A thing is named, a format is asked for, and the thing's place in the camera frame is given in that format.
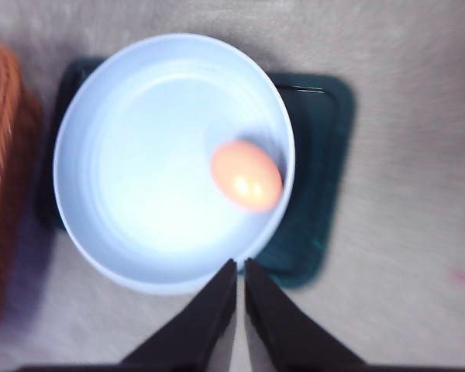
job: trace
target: white bowl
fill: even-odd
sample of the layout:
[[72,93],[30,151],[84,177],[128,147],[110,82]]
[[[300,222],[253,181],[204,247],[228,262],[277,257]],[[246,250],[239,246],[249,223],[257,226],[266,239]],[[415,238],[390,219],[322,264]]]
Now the white bowl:
[[[212,180],[212,151],[234,139],[279,166],[284,191],[269,212],[234,205]],[[155,36],[107,59],[75,95],[57,137],[55,195],[103,274],[139,291],[193,291],[266,246],[288,204],[294,148],[284,103],[248,56],[207,36]]]

